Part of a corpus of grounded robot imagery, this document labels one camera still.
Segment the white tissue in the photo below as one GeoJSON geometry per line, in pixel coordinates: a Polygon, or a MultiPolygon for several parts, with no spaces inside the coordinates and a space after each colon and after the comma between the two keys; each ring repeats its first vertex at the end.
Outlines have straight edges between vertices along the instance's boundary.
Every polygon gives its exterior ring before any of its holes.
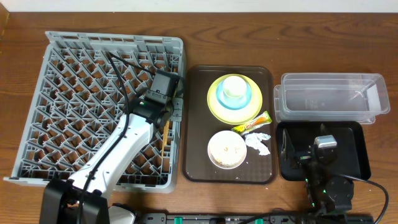
{"type": "Polygon", "coordinates": [[[245,137],[245,143],[247,146],[258,150],[260,156],[268,156],[271,152],[263,141],[268,141],[270,139],[271,136],[266,133],[249,133],[245,137]]]}

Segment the pink bowl with food scraps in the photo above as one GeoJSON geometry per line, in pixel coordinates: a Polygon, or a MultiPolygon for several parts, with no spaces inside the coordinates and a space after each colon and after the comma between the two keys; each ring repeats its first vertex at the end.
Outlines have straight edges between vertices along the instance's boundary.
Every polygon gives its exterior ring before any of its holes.
{"type": "Polygon", "coordinates": [[[210,161],[220,169],[235,169],[245,160],[247,147],[244,139],[233,131],[220,131],[208,142],[210,161]]]}

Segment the yellow orange snack wrapper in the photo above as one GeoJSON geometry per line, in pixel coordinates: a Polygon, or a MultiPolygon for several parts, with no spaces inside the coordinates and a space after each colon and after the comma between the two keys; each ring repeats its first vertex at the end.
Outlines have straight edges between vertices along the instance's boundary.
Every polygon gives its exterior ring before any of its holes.
{"type": "Polygon", "coordinates": [[[245,134],[248,134],[255,129],[261,128],[266,124],[271,124],[271,122],[271,116],[268,114],[267,111],[265,111],[257,117],[253,118],[252,120],[233,127],[231,130],[234,133],[244,136],[245,134]]]}

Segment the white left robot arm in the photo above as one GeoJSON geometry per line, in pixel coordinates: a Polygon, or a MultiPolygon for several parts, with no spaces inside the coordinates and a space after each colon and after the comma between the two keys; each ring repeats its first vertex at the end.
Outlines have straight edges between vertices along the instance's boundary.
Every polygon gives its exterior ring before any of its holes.
{"type": "Polygon", "coordinates": [[[184,77],[158,70],[144,97],[126,104],[118,125],[99,151],[68,180],[52,179],[44,190],[40,223],[134,223],[136,213],[108,204],[118,180],[175,110],[184,77]]]}

